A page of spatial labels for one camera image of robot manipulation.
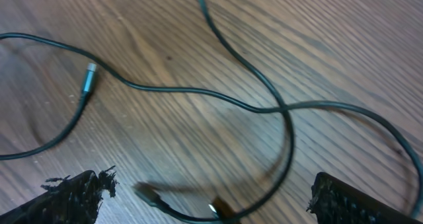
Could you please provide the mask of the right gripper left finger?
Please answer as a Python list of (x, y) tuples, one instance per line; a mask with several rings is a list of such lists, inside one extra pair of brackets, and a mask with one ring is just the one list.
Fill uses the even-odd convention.
[(94, 224), (102, 193), (116, 196), (116, 173), (112, 168), (86, 170), (73, 178), (49, 178), (45, 193), (1, 215), (1, 224)]

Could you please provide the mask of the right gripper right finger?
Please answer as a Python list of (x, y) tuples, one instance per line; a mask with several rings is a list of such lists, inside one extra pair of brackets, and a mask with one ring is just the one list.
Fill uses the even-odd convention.
[(316, 175), (311, 191), (307, 211), (318, 224), (422, 224), (326, 172)]

